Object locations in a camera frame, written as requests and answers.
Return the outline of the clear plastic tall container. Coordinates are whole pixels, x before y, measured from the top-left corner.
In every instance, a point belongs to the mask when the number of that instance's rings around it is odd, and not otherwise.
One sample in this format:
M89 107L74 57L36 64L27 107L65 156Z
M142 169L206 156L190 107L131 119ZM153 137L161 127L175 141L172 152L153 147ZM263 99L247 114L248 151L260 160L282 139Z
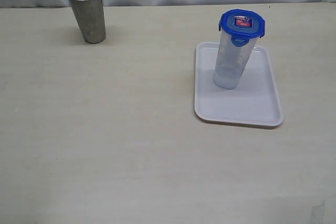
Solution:
M237 87L257 40L258 38L252 38L246 42L239 39L236 46L232 42L232 36L224 30L221 31L213 74L213 81L218 87L225 89Z

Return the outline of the blue plastic snap lid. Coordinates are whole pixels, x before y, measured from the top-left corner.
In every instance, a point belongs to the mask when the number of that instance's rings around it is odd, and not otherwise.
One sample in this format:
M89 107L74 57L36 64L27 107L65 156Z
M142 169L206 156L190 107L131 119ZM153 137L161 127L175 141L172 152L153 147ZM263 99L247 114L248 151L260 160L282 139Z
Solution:
M251 39L265 35L265 20L255 12L232 9L221 16L218 30L230 35L231 42L236 47L242 47Z

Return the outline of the stainless steel cup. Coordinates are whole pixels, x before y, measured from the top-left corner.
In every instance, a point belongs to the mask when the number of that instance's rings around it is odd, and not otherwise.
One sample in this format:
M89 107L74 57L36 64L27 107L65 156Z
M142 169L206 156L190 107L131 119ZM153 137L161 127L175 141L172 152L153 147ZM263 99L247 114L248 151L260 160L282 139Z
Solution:
M98 44L106 38L103 0L68 0L85 42Z

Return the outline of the white rectangular tray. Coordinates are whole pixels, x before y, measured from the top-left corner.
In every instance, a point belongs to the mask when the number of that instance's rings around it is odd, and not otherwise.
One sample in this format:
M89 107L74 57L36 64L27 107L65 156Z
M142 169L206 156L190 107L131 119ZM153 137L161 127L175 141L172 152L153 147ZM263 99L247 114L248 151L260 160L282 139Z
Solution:
M219 44L202 42L195 50L194 111L203 121L276 128L284 117L268 51L255 46L236 88L216 86L213 72Z

